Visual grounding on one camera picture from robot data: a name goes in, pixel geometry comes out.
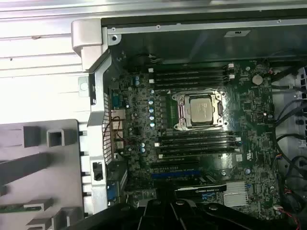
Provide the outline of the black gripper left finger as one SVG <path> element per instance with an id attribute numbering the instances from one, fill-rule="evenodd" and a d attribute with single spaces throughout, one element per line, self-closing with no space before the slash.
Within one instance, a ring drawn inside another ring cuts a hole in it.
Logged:
<path id="1" fill-rule="evenodd" d="M 145 199 L 135 208 L 116 204 L 69 226 L 70 230 L 164 230 L 170 220 L 166 202 Z"/>

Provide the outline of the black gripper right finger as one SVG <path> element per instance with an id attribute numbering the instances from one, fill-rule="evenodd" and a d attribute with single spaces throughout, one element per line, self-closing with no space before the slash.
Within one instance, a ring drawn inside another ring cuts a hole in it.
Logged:
<path id="1" fill-rule="evenodd" d="M 196 205 L 188 200 L 170 204 L 182 230 L 296 230 L 287 219 L 261 220 L 218 203 Z"/>

